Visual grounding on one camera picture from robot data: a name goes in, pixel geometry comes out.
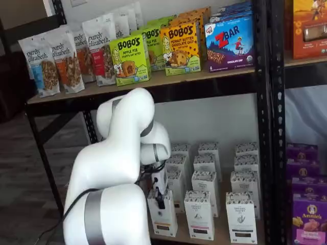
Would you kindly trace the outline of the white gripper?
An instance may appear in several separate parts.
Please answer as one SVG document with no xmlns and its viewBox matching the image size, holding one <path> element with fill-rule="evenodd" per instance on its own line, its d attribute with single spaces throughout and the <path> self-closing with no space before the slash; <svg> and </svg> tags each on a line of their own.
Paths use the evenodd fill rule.
<svg viewBox="0 0 327 245">
<path fill-rule="evenodd" d="M 167 180 L 167 170 L 162 169 L 159 172 L 153 173 L 151 175 L 153 182 L 153 189 L 155 190 L 155 200 L 159 208 L 165 208 L 164 195 L 161 192 L 165 192 L 168 180 Z"/>
</svg>

